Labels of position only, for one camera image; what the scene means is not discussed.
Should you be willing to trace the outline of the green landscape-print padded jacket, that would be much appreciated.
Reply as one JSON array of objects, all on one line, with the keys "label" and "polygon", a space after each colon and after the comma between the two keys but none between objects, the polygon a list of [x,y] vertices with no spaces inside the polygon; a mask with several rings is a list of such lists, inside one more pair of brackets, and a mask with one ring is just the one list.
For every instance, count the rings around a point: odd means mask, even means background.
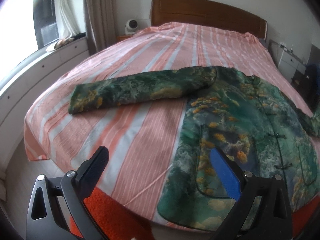
[{"label": "green landscape-print padded jacket", "polygon": [[145,72],[77,85],[70,114],[158,99],[187,98],[173,165],[157,205],[166,220],[215,230],[232,207],[210,163],[218,147],[243,170],[284,178],[296,211],[319,192],[312,137],[319,113],[304,114],[277,87],[219,66]]}]

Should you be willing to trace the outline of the orange red fuzzy blanket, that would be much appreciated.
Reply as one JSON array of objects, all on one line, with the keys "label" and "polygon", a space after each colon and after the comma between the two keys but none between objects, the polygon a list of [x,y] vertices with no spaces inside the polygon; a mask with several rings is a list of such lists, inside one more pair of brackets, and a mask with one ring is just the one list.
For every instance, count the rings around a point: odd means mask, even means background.
[{"label": "orange red fuzzy blanket", "polygon": [[126,209],[99,188],[84,199],[84,204],[109,239],[154,239],[148,220]]}]

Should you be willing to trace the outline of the pink white striped bed sheet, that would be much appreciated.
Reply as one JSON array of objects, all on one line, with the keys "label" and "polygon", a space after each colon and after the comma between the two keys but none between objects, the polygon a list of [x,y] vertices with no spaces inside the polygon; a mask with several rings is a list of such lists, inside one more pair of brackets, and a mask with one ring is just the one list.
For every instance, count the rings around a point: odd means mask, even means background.
[{"label": "pink white striped bed sheet", "polygon": [[250,33],[146,28],[49,87],[25,116],[24,144],[63,171],[107,147],[99,189],[167,226],[214,231],[227,217],[215,147],[255,176],[282,176],[294,212],[319,195],[319,113]]}]

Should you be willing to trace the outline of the white window bench cabinet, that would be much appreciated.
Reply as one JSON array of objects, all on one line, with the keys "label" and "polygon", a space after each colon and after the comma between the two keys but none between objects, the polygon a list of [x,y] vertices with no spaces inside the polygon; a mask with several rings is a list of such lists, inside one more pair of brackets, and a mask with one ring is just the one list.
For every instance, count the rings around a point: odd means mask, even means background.
[{"label": "white window bench cabinet", "polygon": [[23,120],[33,102],[61,76],[89,57],[87,38],[47,52],[1,89],[1,178],[23,137]]}]

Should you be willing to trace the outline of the white drawer desk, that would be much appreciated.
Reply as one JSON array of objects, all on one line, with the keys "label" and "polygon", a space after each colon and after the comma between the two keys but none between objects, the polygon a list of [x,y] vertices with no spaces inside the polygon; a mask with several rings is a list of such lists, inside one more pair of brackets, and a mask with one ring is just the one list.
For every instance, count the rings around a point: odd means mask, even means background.
[{"label": "white drawer desk", "polygon": [[277,69],[289,83],[292,82],[294,77],[300,77],[305,73],[304,62],[283,44],[269,40],[268,51]]}]

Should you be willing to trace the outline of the striped cushion on window bench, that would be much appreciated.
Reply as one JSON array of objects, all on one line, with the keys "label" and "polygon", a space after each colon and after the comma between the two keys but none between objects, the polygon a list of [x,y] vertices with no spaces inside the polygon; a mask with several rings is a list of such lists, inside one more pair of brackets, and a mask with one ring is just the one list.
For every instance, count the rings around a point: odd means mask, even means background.
[{"label": "striped cushion on window bench", "polygon": [[74,41],[73,37],[60,39],[54,44],[54,49],[59,49],[59,48],[65,46],[73,41]]}]

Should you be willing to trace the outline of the wooden bedside table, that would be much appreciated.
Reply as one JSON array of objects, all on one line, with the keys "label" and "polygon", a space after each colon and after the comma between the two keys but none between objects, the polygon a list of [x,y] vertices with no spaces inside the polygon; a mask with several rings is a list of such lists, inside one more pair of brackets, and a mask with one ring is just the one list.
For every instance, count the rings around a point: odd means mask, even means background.
[{"label": "wooden bedside table", "polygon": [[117,42],[121,42],[121,41],[124,41],[124,40],[127,40],[128,38],[131,38],[133,35],[120,35],[120,36],[117,36],[116,39],[117,39]]}]

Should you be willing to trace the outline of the small white round fan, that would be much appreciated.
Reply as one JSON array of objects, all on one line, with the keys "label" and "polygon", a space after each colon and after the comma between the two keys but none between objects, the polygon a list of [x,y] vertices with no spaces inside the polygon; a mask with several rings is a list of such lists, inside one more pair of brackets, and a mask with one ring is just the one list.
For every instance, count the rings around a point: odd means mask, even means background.
[{"label": "small white round fan", "polygon": [[138,29],[138,22],[134,19],[130,19],[125,24],[125,35],[133,35]]}]

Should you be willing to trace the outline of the beige brown curtain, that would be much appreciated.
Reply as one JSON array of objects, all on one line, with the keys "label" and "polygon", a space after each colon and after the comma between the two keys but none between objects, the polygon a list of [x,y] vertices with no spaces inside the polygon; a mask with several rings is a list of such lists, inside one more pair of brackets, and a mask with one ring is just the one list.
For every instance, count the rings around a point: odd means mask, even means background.
[{"label": "beige brown curtain", "polygon": [[89,53],[94,55],[116,42],[113,0],[84,0]]}]

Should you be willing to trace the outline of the brown wooden headboard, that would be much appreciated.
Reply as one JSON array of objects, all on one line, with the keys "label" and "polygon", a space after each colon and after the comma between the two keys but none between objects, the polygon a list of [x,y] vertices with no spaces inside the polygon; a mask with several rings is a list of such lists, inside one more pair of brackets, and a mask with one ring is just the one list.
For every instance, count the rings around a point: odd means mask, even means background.
[{"label": "brown wooden headboard", "polygon": [[190,23],[250,33],[266,40],[267,21],[245,10],[209,0],[152,0],[152,26],[169,22]]}]

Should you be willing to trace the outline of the white sheer curtain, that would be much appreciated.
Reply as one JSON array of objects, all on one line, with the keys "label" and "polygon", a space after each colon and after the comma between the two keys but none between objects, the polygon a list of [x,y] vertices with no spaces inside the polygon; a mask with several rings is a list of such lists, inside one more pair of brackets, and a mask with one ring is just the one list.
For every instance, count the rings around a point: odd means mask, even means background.
[{"label": "white sheer curtain", "polygon": [[54,7],[59,39],[78,35],[80,29],[68,0],[54,0]]}]

